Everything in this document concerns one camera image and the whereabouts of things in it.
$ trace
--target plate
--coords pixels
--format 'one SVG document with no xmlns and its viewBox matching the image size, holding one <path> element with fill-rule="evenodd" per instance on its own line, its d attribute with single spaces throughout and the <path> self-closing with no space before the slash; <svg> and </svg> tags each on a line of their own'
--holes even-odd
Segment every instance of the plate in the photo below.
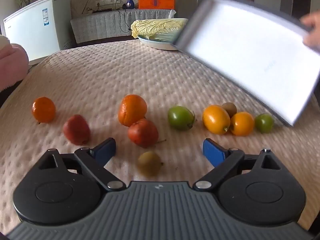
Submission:
<svg viewBox="0 0 320 240">
<path fill-rule="evenodd" d="M 138 39 L 146 46 L 154 48 L 154 49 L 162 49 L 162 50 L 177 50 L 174 46 L 172 46 L 169 42 L 163 41 L 151 41 L 143 38 L 138 35 Z"/>
</svg>

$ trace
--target pink cloth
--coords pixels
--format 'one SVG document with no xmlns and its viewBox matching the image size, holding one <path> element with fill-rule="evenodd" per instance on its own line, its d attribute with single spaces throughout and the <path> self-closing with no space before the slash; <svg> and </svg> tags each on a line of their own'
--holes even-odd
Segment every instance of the pink cloth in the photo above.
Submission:
<svg viewBox="0 0 320 240">
<path fill-rule="evenodd" d="M 28 73 L 29 59 L 18 44 L 6 45 L 0 50 L 0 91 L 24 79 Z"/>
</svg>

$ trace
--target kiwi fruit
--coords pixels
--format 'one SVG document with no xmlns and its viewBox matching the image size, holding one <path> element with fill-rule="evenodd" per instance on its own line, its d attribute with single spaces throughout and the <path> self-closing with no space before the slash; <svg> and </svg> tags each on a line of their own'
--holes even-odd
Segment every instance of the kiwi fruit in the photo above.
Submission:
<svg viewBox="0 0 320 240">
<path fill-rule="evenodd" d="M 141 154 L 137 161 L 138 171 L 145 177 L 155 177 L 158 175 L 162 165 L 159 155 L 154 152 Z"/>
<path fill-rule="evenodd" d="M 227 111 L 230 118 L 233 117 L 237 113 L 237 108 L 236 108 L 235 104 L 233 104 L 233 103 L 230 103 L 230 102 L 224 103 L 221 107 L 225 111 Z"/>
</svg>

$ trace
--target red pear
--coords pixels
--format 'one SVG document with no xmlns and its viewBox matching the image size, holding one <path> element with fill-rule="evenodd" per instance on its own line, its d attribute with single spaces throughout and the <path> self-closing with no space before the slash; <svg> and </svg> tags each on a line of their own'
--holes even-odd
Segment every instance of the red pear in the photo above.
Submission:
<svg viewBox="0 0 320 240">
<path fill-rule="evenodd" d="M 130 126 L 128 137 L 136 145 L 148 148 L 158 141 L 159 134 L 155 124 L 143 118 Z"/>
<path fill-rule="evenodd" d="M 64 136 L 74 145 L 84 145 L 90 140 L 90 128 L 79 114 L 70 117 L 63 125 Z"/>
</svg>

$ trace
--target blue bottle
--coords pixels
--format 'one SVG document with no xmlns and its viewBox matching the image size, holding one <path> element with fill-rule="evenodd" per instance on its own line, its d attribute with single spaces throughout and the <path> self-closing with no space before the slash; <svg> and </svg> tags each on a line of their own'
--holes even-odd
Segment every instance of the blue bottle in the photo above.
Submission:
<svg viewBox="0 0 320 240">
<path fill-rule="evenodd" d="M 127 3 L 125 4 L 126 9 L 134 9 L 134 2 L 133 0 L 127 0 Z"/>
</svg>

